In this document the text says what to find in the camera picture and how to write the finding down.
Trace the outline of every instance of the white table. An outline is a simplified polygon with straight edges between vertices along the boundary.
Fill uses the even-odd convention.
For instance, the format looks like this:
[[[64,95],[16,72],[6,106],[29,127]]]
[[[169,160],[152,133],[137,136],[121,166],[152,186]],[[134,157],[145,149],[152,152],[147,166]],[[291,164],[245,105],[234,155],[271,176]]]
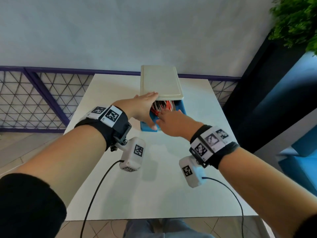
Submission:
[[[195,120],[232,130],[208,80],[180,79],[187,115]],[[96,74],[79,104],[66,132],[98,105],[110,105],[119,99],[132,98],[140,92],[140,76]],[[240,216],[241,209],[232,193],[215,181],[190,188],[178,165],[188,156],[190,145],[182,138],[163,132],[141,132],[140,122],[131,119],[127,138],[138,136],[146,142],[142,167],[128,173],[116,165],[101,185],[88,220]],[[92,196],[105,172],[121,158],[122,151],[107,151],[78,190],[67,209],[66,220],[83,220]],[[218,170],[205,169],[208,177],[224,182]],[[237,194],[246,216],[256,212]]]

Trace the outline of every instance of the beige lid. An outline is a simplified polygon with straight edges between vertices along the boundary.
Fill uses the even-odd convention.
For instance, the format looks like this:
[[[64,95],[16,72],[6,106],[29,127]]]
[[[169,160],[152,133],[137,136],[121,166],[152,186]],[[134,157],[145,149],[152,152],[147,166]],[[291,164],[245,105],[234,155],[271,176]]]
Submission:
[[[158,92],[157,100],[181,100],[184,98],[175,67],[141,66],[140,95],[153,91]]]

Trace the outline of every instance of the artificial foliage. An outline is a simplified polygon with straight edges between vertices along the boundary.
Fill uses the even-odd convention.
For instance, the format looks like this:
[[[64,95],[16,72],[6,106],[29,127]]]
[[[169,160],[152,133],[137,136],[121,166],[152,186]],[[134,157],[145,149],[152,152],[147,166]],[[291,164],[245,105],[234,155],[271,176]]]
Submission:
[[[282,39],[284,46],[307,43],[306,51],[317,55],[317,0],[274,0],[270,12],[275,26],[269,39]]]

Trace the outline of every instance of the human arm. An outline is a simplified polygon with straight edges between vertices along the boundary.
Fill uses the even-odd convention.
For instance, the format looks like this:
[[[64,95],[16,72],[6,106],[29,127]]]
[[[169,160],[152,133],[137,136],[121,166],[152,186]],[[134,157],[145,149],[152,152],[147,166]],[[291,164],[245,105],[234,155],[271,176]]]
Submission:
[[[181,112],[163,111],[157,124],[171,136],[190,141],[203,123]],[[317,214],[317,198],[243,148],[222,158],[219,171],[247,203],[282,237]]]
[[[134,117],[155,128],[149,111],[157,96],[155,92],[140,97],[136,95],[133,99],[118,100],[113,105],[121,108],[128,119]],[[15,173],[45,181],[67,207],[105,149],[105,139],[97,129],[89,125],[79,126],[21,165]]]

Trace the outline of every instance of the blue box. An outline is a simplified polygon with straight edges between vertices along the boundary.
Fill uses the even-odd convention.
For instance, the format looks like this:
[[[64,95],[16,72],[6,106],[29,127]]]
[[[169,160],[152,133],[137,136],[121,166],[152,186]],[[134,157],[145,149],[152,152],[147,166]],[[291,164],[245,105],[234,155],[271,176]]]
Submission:
[[[186,115],[186,111],[185,111],[183,100],[175,100],[174,104],[175,104],[176,110],[181,110],[183,112],[183,114]],[[159,119],[151,111],[150,111],[150,117],[151,117],[151,119],[153,120],[154,123],[155,123],[156,120]],[[157,130],[153,130],[145,122],[140,122],[140,124],[141,124],[141,131],[145,131],[145,132],[158,132],[158,131],[160,131],[160,128],[158,127],[158,125],[156,125],[158,129]]]

